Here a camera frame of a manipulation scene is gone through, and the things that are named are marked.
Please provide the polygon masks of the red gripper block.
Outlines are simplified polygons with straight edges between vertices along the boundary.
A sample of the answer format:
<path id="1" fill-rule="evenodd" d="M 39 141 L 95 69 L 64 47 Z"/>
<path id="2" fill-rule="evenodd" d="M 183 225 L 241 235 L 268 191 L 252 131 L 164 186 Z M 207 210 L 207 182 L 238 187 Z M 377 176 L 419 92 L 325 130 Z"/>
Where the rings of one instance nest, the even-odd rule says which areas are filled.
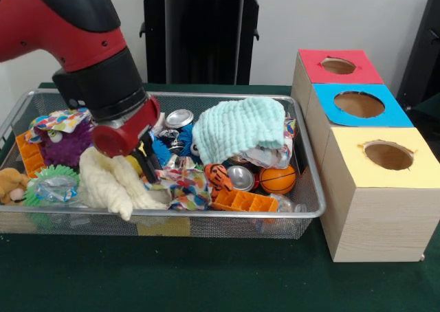
<path id="1" fill-rule="evenodd" d="M 92 131 L 93 145 L 107 157 L 127 156 L 138 146 L 143 135 L 156 125 L 159 117 L 159 102 L 154 96 L 148 95 L 146 102 L 133 112 L 96 126 Z M 148 182 L 157 183 L 156 171 L 161 170 L 162 166 L 152 143 L 145 143 L 145 151 L 135 149 L 133 156 Z"/>

